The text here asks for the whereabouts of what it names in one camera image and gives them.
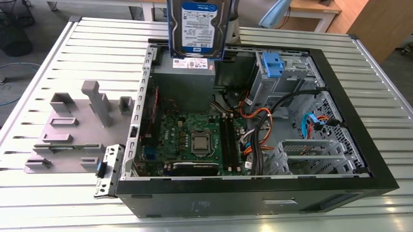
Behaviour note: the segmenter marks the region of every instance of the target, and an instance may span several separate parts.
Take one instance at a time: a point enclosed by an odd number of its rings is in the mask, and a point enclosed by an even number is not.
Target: hard drive
[[[168,46],[175,58],[222,59],[232,0],[168,0]]]

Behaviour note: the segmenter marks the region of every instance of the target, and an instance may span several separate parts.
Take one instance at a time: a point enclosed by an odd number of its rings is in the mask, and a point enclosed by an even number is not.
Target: open computer tower
[[[143,218],[208,217],[326,212],[397,189],[322,51],[224,52],[173,59],[149,41],[128,139],[107,147],[95,197]]]

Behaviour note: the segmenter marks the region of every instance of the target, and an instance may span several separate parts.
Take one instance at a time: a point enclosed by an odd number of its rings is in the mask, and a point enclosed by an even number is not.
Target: cpu socket
[[[210,154],[210,132],[206,130],[194,130],[191,132],[191,153],[196,157],[204,157]]]

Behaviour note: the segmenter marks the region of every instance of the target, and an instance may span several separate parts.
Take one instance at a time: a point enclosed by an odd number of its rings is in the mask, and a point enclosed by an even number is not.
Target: green circuit board
[[[230,118],[235,130],[235,141],[240,137],[240,129],[244,128],[242,118]],[[195,135],[207,137],[208,152],[195,154],[192,150]],[[168,162],[206,162],[219,164],[219,175],[244,175],[242,167],[240,152],[238,143],[236,156],[239,165],[234,169],[223,166],[223,148],[220,139],[219,116],[208,115],[164,115],[160,123],[159,145],[156,147],[156,158],[152,165],[148,165],[149,175],[160,176],[164,164]]]

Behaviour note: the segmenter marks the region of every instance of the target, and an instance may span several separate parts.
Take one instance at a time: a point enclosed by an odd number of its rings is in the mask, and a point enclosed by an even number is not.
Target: motherboard
[[[143,147],[139,175],[243,175],[239,137],[244,120],[218,115],[163,115],[159,143]]]

